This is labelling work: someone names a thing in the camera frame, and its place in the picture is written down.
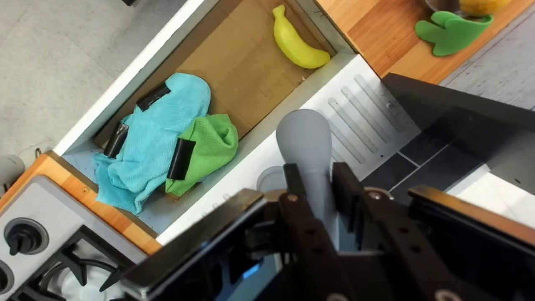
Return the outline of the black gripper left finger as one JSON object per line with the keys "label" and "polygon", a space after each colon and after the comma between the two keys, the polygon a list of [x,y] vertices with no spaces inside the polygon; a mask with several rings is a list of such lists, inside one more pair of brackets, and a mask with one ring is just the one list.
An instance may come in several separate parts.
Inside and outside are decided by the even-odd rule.
{"label": "black gripper left finger", "polygon": [[292,263],[284,284],[294,301],[351,301],[349,281],[319,219],[314,218],[296,164],[282,167],[287,191],[279,197],[281,219]]}

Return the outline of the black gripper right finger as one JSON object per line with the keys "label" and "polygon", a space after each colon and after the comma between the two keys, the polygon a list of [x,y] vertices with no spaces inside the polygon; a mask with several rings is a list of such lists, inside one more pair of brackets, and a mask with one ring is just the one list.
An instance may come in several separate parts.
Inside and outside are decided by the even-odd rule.
{"label": "black gripper right finger", "polygon": [[493,301],[446,268],[404,206],[364,189],[346,162],[333,164],[331,189],[356,236],[356,253],[341,258],[356,301]]}

